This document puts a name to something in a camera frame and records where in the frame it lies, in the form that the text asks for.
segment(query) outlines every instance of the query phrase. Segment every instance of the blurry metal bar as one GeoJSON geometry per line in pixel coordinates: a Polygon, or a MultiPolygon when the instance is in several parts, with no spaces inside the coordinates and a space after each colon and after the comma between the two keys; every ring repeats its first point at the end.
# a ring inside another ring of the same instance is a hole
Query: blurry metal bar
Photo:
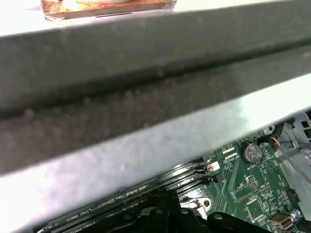
{"type": "Polygon", "coordinates": [[[2,176],[0,231],[25,230],[302,111],[311,106],[304,98],[310,86],[306,74],[2,176]],[[279,95],[282,101],[271,101],[279,95]]]}
{"type": "Polygon", "coordinates": [[[280,1],[3,36],[0,116],[308,44],[310,15],[280,1]]]}

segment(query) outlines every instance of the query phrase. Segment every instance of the integrated circuit chip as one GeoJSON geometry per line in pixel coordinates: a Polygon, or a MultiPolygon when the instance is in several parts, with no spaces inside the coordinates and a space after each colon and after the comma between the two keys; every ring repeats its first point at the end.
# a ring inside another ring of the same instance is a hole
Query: integrated circuit chip
{"type": "Polygon", "coordinates": [[[254,199],[246,204],[246,208],[250,218],[253,221],[257,221],[260,217],[263,216],[261,205],[258,199],[254,199]]]}

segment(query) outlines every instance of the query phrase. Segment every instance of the dimm slot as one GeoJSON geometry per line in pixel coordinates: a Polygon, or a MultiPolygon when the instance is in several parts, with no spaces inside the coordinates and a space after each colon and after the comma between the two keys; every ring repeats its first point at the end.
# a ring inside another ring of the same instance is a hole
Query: dimm slot
{"type": "Polygon", "coordinates": [[[89,213],[88,215],[86,215],[86,216],[84,216],[84,217],[77,218],[77,219],[75,219],[73,222],[66,222],[66,224],[63,224],[62,227],[60,226],[60,227],[57,228],[55,231],[53,231],[53,229],[51,229],[51,228],[49,228],[49,229],[47,229],[47,230],[49,230],[49,231],[52,230],[51,233],[58,233],[58,232],[60,232],[60,231],[62,231],[62,230],[65,230],[65,229],[68,229],[68,228],[70,228],[70,227],[72,227],[72,226],[74,226],[74,225],[77,225],[77,224],[79,224],[79,223],[81,223],[81,222],[83,222],[83,221],[85,221],[85,220],[88,220],[88,219],[90,219],[90,218],[97,217],[98,215],[101,215],[101,214],[103,214],[104,212],[110,211],[110,210],[112,210],[112,209],[116,209],[116,208],[120,207],[120,205],[123,205],[125,202],[134,201],[135,198],[139,198],[139,197],[141,197],[141,196],[143,196],[143,195],[150,194],[151,192],[153,192],[153,191],[155,191],[155,190],[164,188],[165,186],[170,185],[170,184],[172,184],[172,183],[175,183],[176,181],[178,181],[178,180],[180,180],[180,179],[184,179],[184,178],[186,178],[186,177],[192,175],[192,174],[195,173],[195,172],[196,172],[195,170],[191,170],[191,171],[186,172],[185,174],[183,174],[181,177],[176,177],[176,178],[174,178],[174,179],[171,179],[171,180],[168,180],[168,181],[163,182],[163,183],[161,183],[161,184],[158,184],[158,185],[156,185],[156,186],[153,186],[153,187],[151,187],[151,188],[149,188],[149,189],[147,189],[147,190],[143,190],[143,191],[141,191],[141,192],[139,192],[139,193],[137,193],[137,194],[135,194],[135,195],[133,195],[133,196],[131,196],[131,197],[127,197],[127,198],[125,198],[125,199],[123,199],[123,200],[119,200],[118,202],[112,203],[112,204],[109,205],[109,206],[105,206],[105,207],[103,207],[103,208],[101,208],[101,209],[98,209],[98,210],[96,210],[96,211],[93,211],[93,212],[89,213]]]}
{"type": "MultiPolygon", "coordinates": [[[[185,171],[187,171],[187,170],[193,169],[195,167],[198,167],[198,166],[202,165],[203,163],[204,162],[200,162],[200,163],[193,163],[192,162],[192,163],[187,163],[187,164],[180,165],[178,167],[175,167],[174,170],[171,170],[171,171],[169,171],[167,173],[164,173],[163,175],[161,175],[159,177],[156,177],[154,179],[148,180],[148,181],[146,181],[146,182],[144,182],[142,184],[137,185],[136,187],[133,187],[133,188],[130,188],[130,189],[127,189],[127,190],[123,191],[123,195],[126,194],[126,193],[133,192],[135,190],[138,190],[138,193],[140,193],[141,190],[139,190],[139,189],[144,187],[144,186],[147,186],[147,187],[145,187],[145,189],[147,189],[147,188],[149,188],[148,185],[150,185],[150,184],[152,184],[152,183],[154,183],[156,181],[161,182],[161,179],[165,179],[165,180],[171,179],[170,176],[174,175],[174,173],[177,172],[178,170],[185,169],[185,171]]],[[[123,198],[129,197],[129,196],[126,196],[126,197],[121,197],[121,196],[122,196],[122,194],[115,194],[114,196],[112,196],[112,197],[110,197],[108,199],[102,200],[100,202],[97,202],[95,204],[87,206],[87,207],[85,207],[83,209],[79,209],[79,210],[74,211],[74,212],[72,212],[70,214],[62,216],[62,217],[60,217],[60,218],[58,218],[56,220],[53,220],[53,221],[49,222],[44,228],[42,228],[38,232],[43,233],[45,231],[50,231],[50,230],[52,230],[52,229],[54,229],[56,227],[59,227],[59,226],[67,224],[68,223],[68,219],[70,219],[70,218],[75,217],[74,219],[79,219],[79,218],[82,217],[82,215],[81,215],[82,213],[85,213],[85,212],[96,212],[96,211],[100,210],[101,208],[114,203],[115,201],[119,201],[119,200],[121,200],[123,198]]]]}

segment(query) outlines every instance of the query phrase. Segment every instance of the screw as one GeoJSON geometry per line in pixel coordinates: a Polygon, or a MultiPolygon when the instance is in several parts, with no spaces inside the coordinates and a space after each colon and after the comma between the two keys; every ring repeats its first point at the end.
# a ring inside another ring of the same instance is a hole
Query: screw
{"type": "Polygon", "coordinates": [[[205,206],[205,207],[209,207],[209,205],[210,205],[209,201],[208,201],[208,200],[205,200],[205,201],[204,201],[204,206],[205,206]]]}
{"type": "Polygon", "coordinates": [[[188,213],[188,210],[187,209],[181,209],[180,212],[184,215],[186,215],[188,213]]]}
{"type": "Polygon", "coordinates": [[[223,219],[223,217],[221,215],[219,215],[219,214],[215,214],[214,218],[217,219],[217,220],[222,220],[223,219]]]}

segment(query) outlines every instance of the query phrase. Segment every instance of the green circuit board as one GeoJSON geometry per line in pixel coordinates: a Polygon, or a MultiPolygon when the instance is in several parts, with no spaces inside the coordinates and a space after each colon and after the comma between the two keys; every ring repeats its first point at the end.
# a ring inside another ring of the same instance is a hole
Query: green circuit board
{"type": "Polygon", "coordinates": [[[249,165],[241,158],[241,148],[264,136],[263,131],[253,133],[235,142],[210,151],[206,159],[190,161],[171,171],[135,187],[78,209],[46,223],[37,233],[78,233],[105,219],[137,209],[156,196],[160,189],[173,189],[182,202],[188,199],[209,198],[213,212],[224,212],[276,233],[299,233],[295,226],[290,231],[277,230],[268,219],[277,213],[299,210],[297,202],[290,200],[290,187],[268,143],[260,143],[263,159],[249,165]],[[214,171],[207,167],[217,162],[214,171]],[[210,182],[210,178],[221,180],[210,182]]]}
{"type": "Polygon", "coordinates": [[[225,180],[212,185],[202,185],[186,194],[187,197],[209,197],[212,200],[210,212],[224,212],[271,232],[267,219],[277,212],[300,210],[298,203],[292,203],[286,191],[290,189],[272,148],[261,144],[264,158],[259,165],[248,165],[240,157],[241,145],[253,141],[263,132],[252,134],[234,143],[210,152],[211,162],[217,161],[225,180]]]}

